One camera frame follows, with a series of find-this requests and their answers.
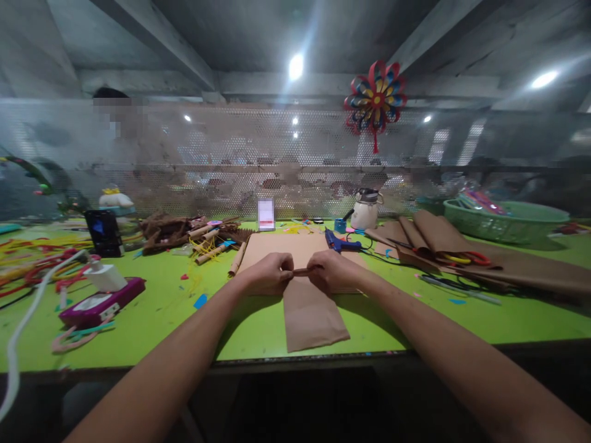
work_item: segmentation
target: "forearm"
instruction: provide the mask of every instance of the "forearm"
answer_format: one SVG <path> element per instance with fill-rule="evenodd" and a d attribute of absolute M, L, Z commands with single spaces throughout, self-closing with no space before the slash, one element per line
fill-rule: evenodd
<path fill-rule="evenodd" d="M 66 441 L 162 441 L 207 372 L 245 290 L 244 279 L 222 287 L 129 371 Z"/>
<path fill-rule="evenodd" d="M 392 317 L 425 363 L 493 438 L 520 441 L 536 428 L 542 432 L 538 441 L 589 438 L 584 420 L 468 330 L 369 271 L 358 287 Z"/>

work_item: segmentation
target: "person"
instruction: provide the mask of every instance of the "person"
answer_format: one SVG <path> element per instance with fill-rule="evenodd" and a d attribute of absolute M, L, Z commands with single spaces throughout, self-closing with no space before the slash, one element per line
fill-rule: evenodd
<path fill-rule="evenodd" d="M 249 294 L 284 288 L 293 269 L 291 254 L 270 253 L 226 283 L 129 371 L 66 442 L 161 442 L 205 376 L 233 309 Z M 308 269 L 325 291 L 356 287 L 375 300 L 493 441 L 591 441 L 591 426 L 532 376 L 425 303 L 333 250 L 315 253 Z"/>

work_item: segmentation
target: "green table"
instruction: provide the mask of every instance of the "green table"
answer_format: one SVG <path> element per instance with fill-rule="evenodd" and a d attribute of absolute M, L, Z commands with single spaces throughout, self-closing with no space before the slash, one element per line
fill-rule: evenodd
<path fill-rule="evenodd" d="M 5 241 L 9 235 L 0 239 Z M 14 237 L 33 239 L 48 235 L 58 234 L 43 233 L 37 228 L 15 234 Z M 352 238 L 362 240 L 364 245 L 369 244 L 369 240 L 364 237 Z M 561 237 L 549 244 L 558 250 L 526 251 L 591 268 L 591 255 L 588 253 L 591 236 Z M 173 255 L 172 251 L 136 259 L 131 252 L 122 258 L 105 260 L 116 264 L 124 276 L 146 279 L 146 291 L 117 315 L 115 329 L 102 332 L 82 348 L 62 355 L 53 355 L 50 350 L 51 341 L 62 328 L 55 312 L 58 295 L 54 285 L 50 285 L 18 344 L 20 370 L 29 373 L 55 372 L 66 365 L 71 371 L 128 369 L 195 312 L 193 304 L 201 294 L 211 297 L 224 285 L 234 254 L 234 251 L 223 253 L 200 267 L 191 265 L 187 257 Z M 422 302 L 494 345 L 591 337 L 591 321 L 573 310 L 538 300 L 503 296 L 500 296 L 502 306 L 471 298 L 465 299 L 466 304 L 456 305 L 449 299 L 459 300 L 461 294 L 424 283 L 414 276 L 418 271 L 382 263 L 371 257 L 364 258 L 369 269 L 404 291 L 420 295 Z M 181 280 L 185 273 L 193 279 Z M 69 298 L 78 302 L 94 292 L 94 288 L 83 281 L 71 287 Z M 0 305 L 17 296 L 19 294 L 4 297 Z M 365 357 L 375 356 L 376 353 L 386 356 L 408 349 L 409 345 L 396 325 L 370 299 L 354 294 L 337 295 L 334 299 L 351 340 L 288 354 L 282 299 L 251 297 L 237 309 L 228 325 L 214 366 L 223 366 L 229 362 L 234 365 L 248 364 L 253 359 L 258 362 L 285 361 L 286 357 L 289 361 L 296 361 L 306 356 L 331 358 L 345 357 L 347 354 Z M 2 349 L 6 348 L 9 337 L 30 304 L 31 298 L 0 311 Z M 200 341 L 201 337 L 195 337 L 195 346 L 199 346 Z M 2 351 L 1 355 L 0 372 L 6 372 L 5 352 Z"/>

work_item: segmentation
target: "glue gun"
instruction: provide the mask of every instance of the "glue gun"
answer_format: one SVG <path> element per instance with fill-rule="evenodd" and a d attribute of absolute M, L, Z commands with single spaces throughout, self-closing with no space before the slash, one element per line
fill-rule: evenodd
<path fill-rule="evenodd" d="M 343 249 L 347 250 L 360 250 L 361 242 L 346 242 L 338 239 L 330 229 L 324 230 L 324 236 L 330 249 L 334 249 L 336 252 L 341 253 Z"/>

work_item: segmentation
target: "perforated metal mesh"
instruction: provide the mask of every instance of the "perforated metal mesh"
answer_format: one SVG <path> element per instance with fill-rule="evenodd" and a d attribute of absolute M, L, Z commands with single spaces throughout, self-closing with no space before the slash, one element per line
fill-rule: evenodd
<path fill-rule="evenodd" d="M 408 109 L 379 135 L 375 155 L 373 137 L 352 134 L 346 118 L 341 110 L 246 105 L 2 100 L 0 143 L 94 207 L 115 184 L 141 215 L 213 218 L 255 218 L 258 198 L 275 199 L 279 218 L 342 217 L 361 186 L 386 195 L 382 215 L 408 213 L 417 197 L 441 192 L 446 171 L 504 165 L 504 178 L 527 178 L 591 148 L 585 115 Z M 47 160 L 63 171 L 47 170 Z M 60 195 L 32 196 L 34 180 L 14 164 L 0 172 L 10 201 L 3 218 L 56 214 Z"/>

